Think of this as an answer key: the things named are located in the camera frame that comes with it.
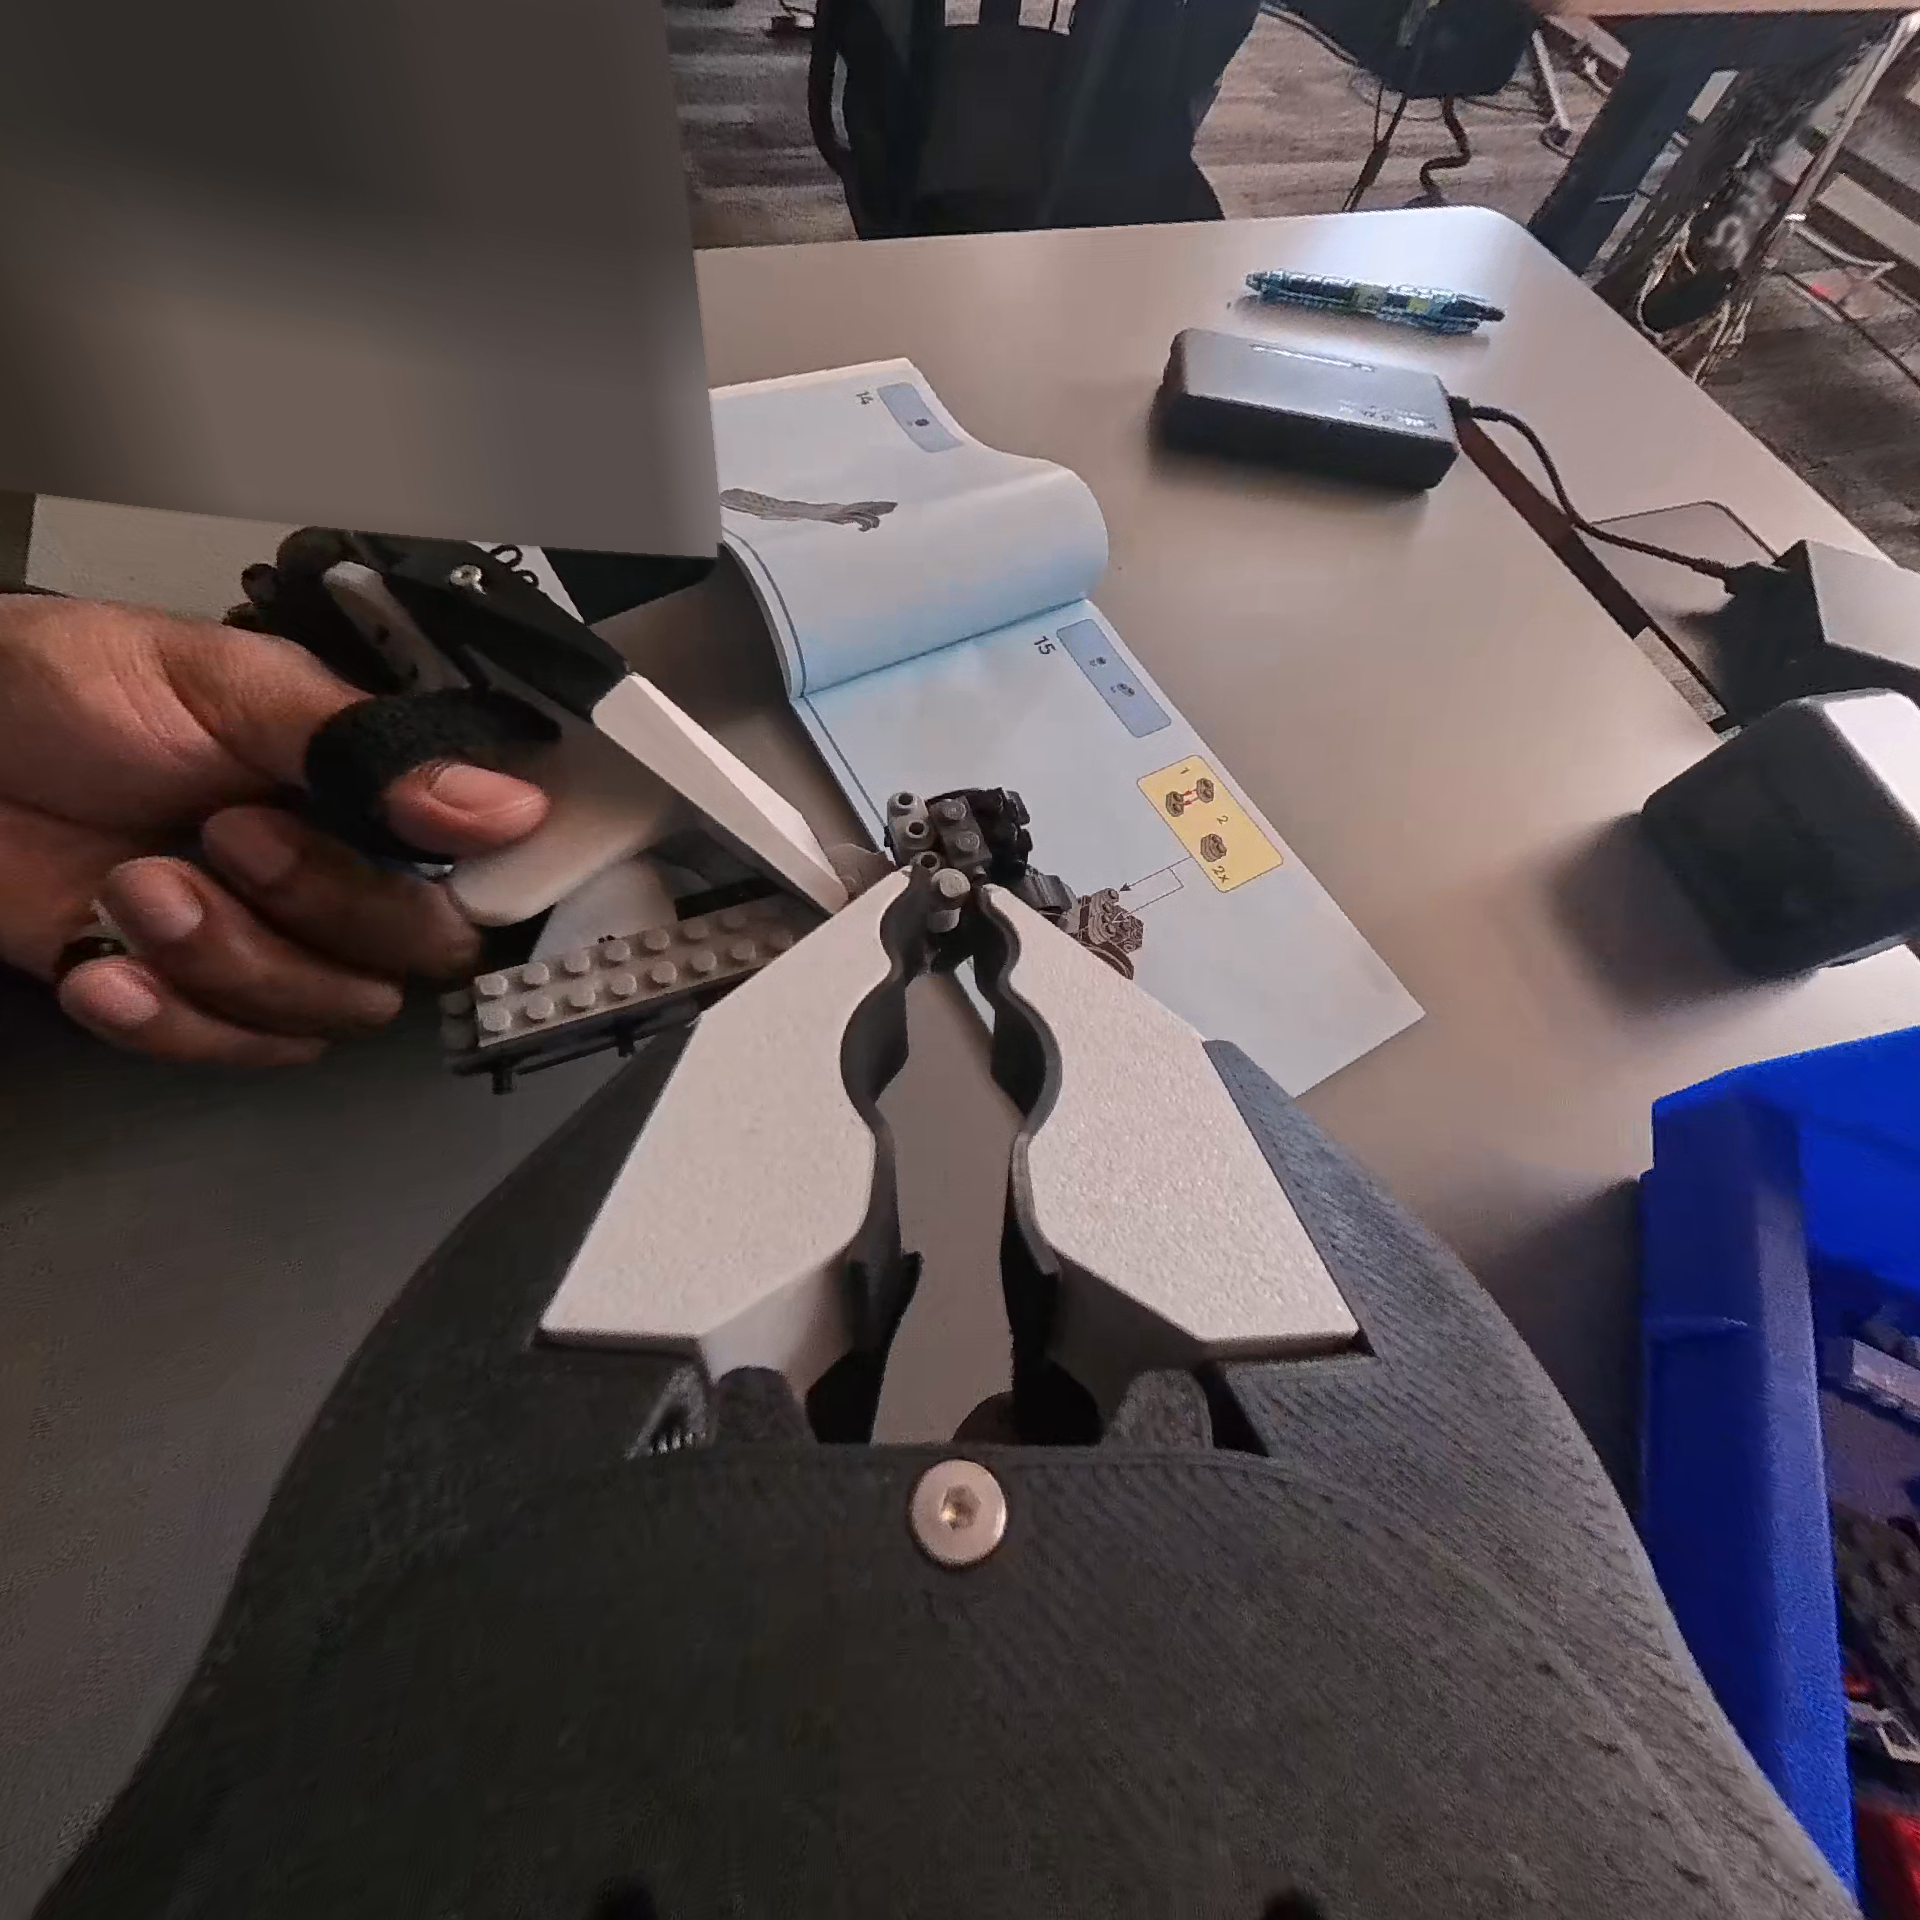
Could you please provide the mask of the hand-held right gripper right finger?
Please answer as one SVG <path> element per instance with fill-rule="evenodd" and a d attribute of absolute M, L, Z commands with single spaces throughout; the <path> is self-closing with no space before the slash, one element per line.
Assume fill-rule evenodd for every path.
<path fill-rule="evenodd" d="M 1025 1369 L 1182 1369 L 1354 1352 L 1356 1312 L 1209 1045 L 1012 892 L 977 985 L 1015 1105 L 1001 1285 Z"/>

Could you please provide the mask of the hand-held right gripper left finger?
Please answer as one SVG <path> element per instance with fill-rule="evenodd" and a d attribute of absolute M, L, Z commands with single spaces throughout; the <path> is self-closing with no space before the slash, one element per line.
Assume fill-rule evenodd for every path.
<path fill-rule="evenodd" d="M 826 1376 L 857 1347 L 849 1257 L 879 1140 L 849 1032 L 902 985 L 882 940 L 895 871 L 703 1013 L 545 1308 L 562 1347 Z"/>

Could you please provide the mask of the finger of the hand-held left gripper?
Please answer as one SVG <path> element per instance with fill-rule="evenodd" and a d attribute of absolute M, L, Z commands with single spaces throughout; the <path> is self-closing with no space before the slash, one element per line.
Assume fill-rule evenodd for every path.
<path fill-rule="evenodd" d="M 807 817 L 655 683 L 627 674 L 589 708 L 589 728 L 690 805 L 715 836 L 789 893 L 826 915 L 849 905 L 849 884 Z"/>

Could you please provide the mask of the grey toy brick model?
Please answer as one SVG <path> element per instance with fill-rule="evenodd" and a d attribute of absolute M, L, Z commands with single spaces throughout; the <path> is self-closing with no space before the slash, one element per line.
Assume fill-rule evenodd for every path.
<path fill-rule="evenodd" d="M 1028 811 L 1018 791 L 956 789 L 926 800 L 941 843 L 941 866 L 1009 887 L 1054 925 L 1071 919 L 1077 893 L 1034 861 Z M 884 843 L 827 849 L 851 896 L 900 869 Z M 956 973 L 977 949 L 967 901 L 947 929 L 927 913 L 924 969 Z M 826 913 L 748 875 L 667 899 L 647 924 L 619 905 L 611 930 L 570 940 L 541 932 L 529 955 L 470 976 L 438 1003 L 438 1053 L 460 1076 L 509 1093 L 529 1075 L 611 1050 L 621 1058 L 667 1029 L 690 1025 L 749 976 L 791 954 Z"/>

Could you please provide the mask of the blue plastic bin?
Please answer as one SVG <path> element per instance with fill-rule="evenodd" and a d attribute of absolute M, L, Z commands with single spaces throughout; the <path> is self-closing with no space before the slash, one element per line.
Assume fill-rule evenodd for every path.
<path fill-rule="evenodd" d="M 1826 1415 L 1915 1481 L 1918 1034 L 1721 1072 L 1650 1109 L 1639 1181 L 1639 1533 L 1726 1719 L 1847 1893 Z"/>

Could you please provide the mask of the wooden edged office desk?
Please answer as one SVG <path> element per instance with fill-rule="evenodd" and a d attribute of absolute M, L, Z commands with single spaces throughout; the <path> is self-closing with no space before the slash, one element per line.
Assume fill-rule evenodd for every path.
<path fill-rule="evenodd" d="M 1590 20 L 1623 37 L 1625 49 L 1620 81 L 1527 221 L 1546 252 L 1585 274 L 1715 76 L 1823 55 L 1847 37 L 1892 27 L 1915 5 L 1540 3 L 1533 10 L 1551 20 Z"/>

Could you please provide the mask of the person's left hand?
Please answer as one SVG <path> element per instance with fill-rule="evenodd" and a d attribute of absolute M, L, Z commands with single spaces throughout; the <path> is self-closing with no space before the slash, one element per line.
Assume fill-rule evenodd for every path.
<path fill-rule="evenodd" d="M 2 601 L 2 955 L 91 1037 L 279 1068 L 477 972 L 444 890 L 294 808 L 357 688 L 287 641 L 149 608 Z"/>

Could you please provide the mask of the toy instruction booklet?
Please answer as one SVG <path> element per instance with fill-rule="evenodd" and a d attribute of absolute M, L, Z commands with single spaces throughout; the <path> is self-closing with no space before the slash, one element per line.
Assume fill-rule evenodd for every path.
<path fill-rule="evenodd" d="M 991 448 L 905 360 L 711 391 L 723 535 L 849 802 L 1011 789 L 1077 925 L 1300 1095 L 1425 1008 L 1095 603 L 1070 469 Z"/>

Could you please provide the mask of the black power bank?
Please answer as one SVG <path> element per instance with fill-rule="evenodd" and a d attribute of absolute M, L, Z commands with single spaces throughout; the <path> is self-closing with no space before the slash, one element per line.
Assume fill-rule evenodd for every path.
<path fill-rule="evenodd" d="M 1374 489 L 1436 489 L 1458 460 L 1436 375 L 1206 328 L 1173 338 L 1151 420 L 1171 448 Z"/>

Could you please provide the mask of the black office chair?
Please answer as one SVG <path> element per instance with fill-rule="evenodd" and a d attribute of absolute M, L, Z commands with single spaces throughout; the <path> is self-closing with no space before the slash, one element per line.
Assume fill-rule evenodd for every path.
<path fill-rule="evenodd" d="M 812 10 L 807 120 L 860 240 L 1221 221 L 1193 147 L 1259 3 Z"/>

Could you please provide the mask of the pile of red black toy bricks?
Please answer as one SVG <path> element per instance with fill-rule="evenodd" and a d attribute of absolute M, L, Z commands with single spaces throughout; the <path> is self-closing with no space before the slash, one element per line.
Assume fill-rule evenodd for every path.
<path fill-rule="evenodd" d="M 1918 1916 L 1918 1338 L 1892 1304 L 1814 1344 L 1865 1916 Z"/>

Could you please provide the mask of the blue patterned pen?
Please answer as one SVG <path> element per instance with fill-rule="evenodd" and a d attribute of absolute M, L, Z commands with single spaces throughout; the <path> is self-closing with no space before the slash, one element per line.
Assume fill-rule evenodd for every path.
<path fill-rule="evenodd" d="M 1308 272 L 1250 272 L 1243 290 L 1259 304 L 1420 329 L 1436 338 L 1475 337 L 1505 323 L 1505 312 L 1476 296 L 1405 284 Z"/>

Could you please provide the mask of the dark flat device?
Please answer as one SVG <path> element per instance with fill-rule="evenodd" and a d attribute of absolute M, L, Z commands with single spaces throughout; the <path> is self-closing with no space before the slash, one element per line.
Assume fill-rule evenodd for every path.
<path fill-rule="evenodd" d="M 1625 544 L 1582 535 L 1599 586 L 1594 589 L 1633 643 L 1717 733 L 1770 705 L 1767 644 L 1721 575 L 1770 568 L 1771 549 L 1721 503 L 1625 514 L 1599 524 Z"/>

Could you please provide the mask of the grey power adapter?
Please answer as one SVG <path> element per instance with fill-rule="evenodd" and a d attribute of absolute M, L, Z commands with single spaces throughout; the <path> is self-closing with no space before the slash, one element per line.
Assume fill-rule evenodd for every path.
<path fill-rule="evenodd" d="M 1821 543 L 1735 568 L 1717 612 L 1718 703 L 1735 722 L 1787 703 L 1892 691 L 1918 703 L 1918 575 Z"/>

